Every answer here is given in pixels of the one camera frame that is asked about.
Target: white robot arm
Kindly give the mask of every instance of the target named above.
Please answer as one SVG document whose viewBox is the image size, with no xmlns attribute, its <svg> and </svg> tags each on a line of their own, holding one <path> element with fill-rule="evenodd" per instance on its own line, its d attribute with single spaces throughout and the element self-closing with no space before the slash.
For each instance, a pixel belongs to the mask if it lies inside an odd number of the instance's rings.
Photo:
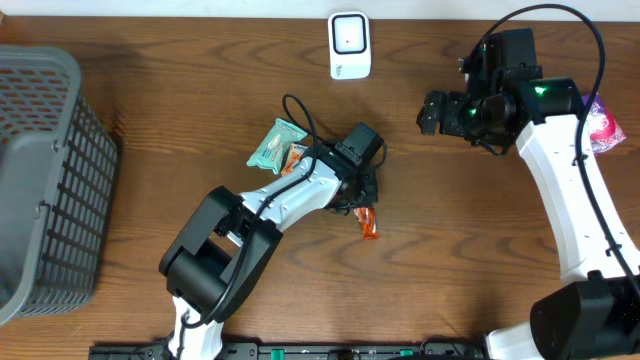
<svg viewBox="0 0 640 360">
<path fill-rule="evenodd" d="M 349 209 L 377 201 L 378 166 L 370 161 L 383 144 L 359 123 L 345 140 L 318 146 L 316 158 L 303 158 L 270 185 L 238 196 L 224 187 L 209 193 L 160 262 L 176 306 L 168 344 L 173 357 L 215 358 L 223 322 L 249 296 L 282 232 L 297 220 L 328 205 Z M 209 241 L 212 233 L 241 250 L 227 255 Z"/>
<path fill-rule="evenodd" d="M 587 280 L 591 271 L 600 271 L 604 278 L 625 275 L 616 259 L 607 255 L 608 244 L 574 163 L 577 122 L 575 115 L 550 116 L 544 124 L 527 124 L 516 141 L 520 156 L 538 185 L 551 222 L 560 258 L 560 279 L 564 285 Z M 583 136 L 584 152 L 590 155 L 584 162 L 594 193 L 607 223 L 616 234 L 620 251 L 637 275 L 640 252 L 622 225 L 609 196 L 592 155 L 588 129 Z M 492 359 L 542 359 L 529 322 L 493 331 L 487 335 L 486 343 Z"/>
<path fill-rule="evenodd" d="M 571 79 L 543 78 L 531 29 L 492 33 L 539 8 L 569 11 L 596 36 L 601 62 L 586 106 Z M 640 352 L 640 253 L 609 196 L 586 125 L 604 71 L 597 29 L 566 6 L 531 6 L 499 20 L 460 65 L 466 93 L 430 93 L 418 125 L 433 135 L 439 123 L 441 134 L 463 137 L 494 155 L 517 146 L 549 216 L 565 285 L 533 305 L 529 322 L 487 335 L 488 355 L 564 360 Z"/>
</svg>

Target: wooden table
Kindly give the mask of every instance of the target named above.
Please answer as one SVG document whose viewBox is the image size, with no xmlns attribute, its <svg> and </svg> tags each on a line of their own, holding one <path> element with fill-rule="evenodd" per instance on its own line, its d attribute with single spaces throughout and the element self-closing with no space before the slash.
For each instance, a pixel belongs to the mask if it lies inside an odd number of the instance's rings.
<svg viewBox="0 0 640 360">
<path fill-rule="evenodd" d="M 85 359 L 95 343 L 166 336 L 174 308 L 160 257 L 209 190 L 275 179 L 245 163 L 283 115 L 287 92 L 303 99 L 321 135 L 343 137 L 363 121 L 389 144 L 382 239 L 363 241 L 353 215 L 305 217 L 287 230 L 227 335 L 415 342 L 526 320 L 535 300 L 561 287 L 528 169 L 516 151 L 497 158 L 415 125 L 428 91 L 464 89 L 456 59 L 490 25 L 372 21 L 372 74 L 338 82 L 324 20 L 6 18 L 1 43 L 57 46 L 78 59 L 84 94 L 124 153 L 95 298 L 68 315 L 11 321 L 0 330 L 0 357 Z M 588 93 L 596 50 L 582 24 L 510 26 L 533 26 L 545 74 L 572 76 Z M 599 27 L 608 51 L 600 93 L 629 138 L 598 161 L 639 239 L 640 25 Z"/>
</svg>

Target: gray plastic basket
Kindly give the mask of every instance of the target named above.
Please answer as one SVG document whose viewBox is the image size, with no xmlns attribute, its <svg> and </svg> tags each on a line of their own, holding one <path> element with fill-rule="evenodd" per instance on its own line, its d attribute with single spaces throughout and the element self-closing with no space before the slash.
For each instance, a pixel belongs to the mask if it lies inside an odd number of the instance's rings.
<svg viewBox="0 0 640 360">
<path fill-rule="evenodd" d="M 80 81 L 62 50 L 0 46 L 0 325 L 95 292 L 118 155 Z"/>
</svg>

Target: snack packet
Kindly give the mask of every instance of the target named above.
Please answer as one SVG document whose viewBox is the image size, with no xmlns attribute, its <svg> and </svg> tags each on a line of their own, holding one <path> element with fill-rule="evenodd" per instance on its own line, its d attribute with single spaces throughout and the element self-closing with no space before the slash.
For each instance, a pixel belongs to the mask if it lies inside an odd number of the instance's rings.
<svg viewBox="0 0 640 360">
<path fill-rule="evenodd" d="M 247 166 L 257 166 L 260 169 L 270 169 L 278 175 L 282 168 L 282 159 L 289 145 L 300 141 L 307 133 L 292 123 L 276 119 L 276 124 L 262 140 L 258 149 L 251 155 Z"/>
<path fill-rule="evenodd" d="M 307 151 L 309 147 L 302 144 L 291 144 L 289 146 L 289 152 L 287 153 L 287 161 L 280 172 L 280 175 L 289 175 L 295 169 L 296 165 L 302 160 L 302 156 L 304 156 L 305 151 Z"/>
<path fill-rule="evenodd" d="M 356 214 L 358 222 L 360 222 L 362 226 L 363 240 L 380 239 L 380 232 L 378 231 L 378 224 L 376 223 L 376 213 L 373 208 L 357 208 L 353 210 L 353 213 Z"/>
<path fill-rule="evenodd" d="M 582 101 L 585 103 L 588 99 L 589 95 L 582 97 Z M 611 150 L 627 138 L 598 94 L 596 94 L 589 115 L 587 115 L 587 123 L 591 131 L 591 147 L 594 154 Z"/>
</svg>

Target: orange candy wrapper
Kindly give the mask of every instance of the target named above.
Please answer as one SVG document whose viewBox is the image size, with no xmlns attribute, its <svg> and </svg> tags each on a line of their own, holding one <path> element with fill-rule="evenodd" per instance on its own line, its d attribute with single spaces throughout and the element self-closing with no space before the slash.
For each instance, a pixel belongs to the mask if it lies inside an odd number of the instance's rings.
<svg viewBox="0 0 640 360">
<path fill-rule="evenodd" d="M 358 217 L 358 222 L 362 226 L 362 239 L 377 240 L 380 239 L 378 224 L 376 223 L 376 213 L 373 208 L 357 208 L 353 213 Z"/>
<path fill-rule="evenodd" d="M 285 176 L 291 174 L 296 165 L 302 160 L 302 155 L 304 155 L 304 152 L 308 148 L 308 146 L 301 144 L 291 144 L 289 152 L 287 153 L 287 162 L 282 168 L 282 171 L 280 171 L 280 175 Z"/>
</svg>

